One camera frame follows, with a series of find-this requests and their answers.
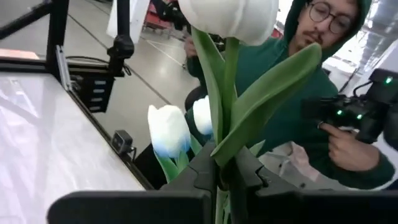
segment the black cable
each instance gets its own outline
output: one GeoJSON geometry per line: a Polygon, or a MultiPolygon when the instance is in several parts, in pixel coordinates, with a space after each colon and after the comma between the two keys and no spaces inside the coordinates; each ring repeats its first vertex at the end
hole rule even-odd
{"type": "Polygon", "coordinates": [[[356,94],[357,90],[360,89],[360,88],[362,88],[362,87],[365,87],[365,86],[367,86],[367,85],[369,85],[369,84],[371,84],[371,83],[372,83],[372,81],[368,81],[367,83],[363,83],[362,85],[357,86],[357,87],[354,89],[354,96],[358,97],[358,95],[356,94]]]}
{"type": "MultiPolygon", "coordinates": [[[[69,59],[69,60],[86,61],[86,62],[100,62],[100,63],[105,63],[105,64],[108,64],[108,63],[109,63],[109,62],[107,62],[107,61],[105,61],[105,60],[103,60],[103,59],[100,59],[100,58],[87,57],[87,56],[67,56],[67,59],[69,59]]],[[[131,76],[131,74],[132,74],[132,69],[130,68],[129,65],[124,64],[124,65],[123,65],[123,70],[124,70],[124,72],[125,72],[127,75],[131,76]]]]}

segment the round eyeglasses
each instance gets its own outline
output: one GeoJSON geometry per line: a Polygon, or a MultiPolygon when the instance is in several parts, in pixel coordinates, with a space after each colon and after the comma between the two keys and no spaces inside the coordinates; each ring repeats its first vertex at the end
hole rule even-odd
{"type": "Polygon", "coordinates": [[[329,24],[329,29],[334,34],[342,34],[349,30],[351,27],[351,18],[348,16],[336,16],[330,13],[330,6],[325,2],[317,2],[310,4],[310,18],[314,22],[323,22],[329,16],[333,20],[329,24]]]}

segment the tulip flower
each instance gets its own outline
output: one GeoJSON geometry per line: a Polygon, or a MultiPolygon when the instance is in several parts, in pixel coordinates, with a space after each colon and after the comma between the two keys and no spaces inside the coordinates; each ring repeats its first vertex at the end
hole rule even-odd
{"type": "Polygon", "coordinates": [[[261,45],[274,30],[278,0],[178,0],[187,21],[196,29],[223,38],[235,37],[261,45]]]}
{"type": "Polygon", "coordinates": [[[209,96],[206,96],[200,100],[196,100],[196,102],[193,103],[192,109],[195,126],[197,127],[197,130],[200,132],[200,134],[213,134],[209,96]]]}
{"type": "Polygon", "coordinates": [[[156,154],[163,158],[178,158],[190,148],[191,135],[184,114],[177,106],[166,105],[148,109],[150,139],[156,154]]]}

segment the green hoodie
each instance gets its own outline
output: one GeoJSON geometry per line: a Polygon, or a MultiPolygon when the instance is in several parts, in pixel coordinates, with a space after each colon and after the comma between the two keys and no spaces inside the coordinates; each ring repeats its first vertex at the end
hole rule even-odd
{"type": "MultiPolygon", "coordinates": [[[[288,43],[295,35],[298,26],[297,19],[300,11],[305,7],[307,0],[294,0],[285,23],[284,38],[282,40],[269,39],[258,47],[242,47],[239,52],[238,69],[236,74],[236,91],[241,95],[254,81],[273,66],[288,57],[288,43]]],[[[360,20],[356,27],[341,42],[332,48],[323,50],[322,61],[336,53],[345,42],[350,40],[362,27],[369,11],[371,0],[360,0],[360,20]]],[[[187,62],[187,68],[191,75],[199,78],[204,84],[203,72],[197,58],[191,58],[187,62]]],[[[338,93],[336,86],[323,72],[321,65],[309,79],[308,83],[293,97],[287,100],[277,109],[273,117],[264,126],[260,136],[247,147],[266,139],[261,154],[273,150],[289,141],[294,141],[303,146],[310,159],[310,164],[322,174],[331,179],[338,180],[341,184],[358,189],[372,189],[392,179],[394,168],[383,154],[379,164],[365,172],[347,171],[336,166],[329,158],[328,134],[317,128],[317,123],[300,117],[300,102],[311,97],[331,97],[338,93]]],[[[187,112],[187,122],[191,133],[202,143],[206,143],[209,136],[201,135],[195,127],[192,110],[187,112]]]]}

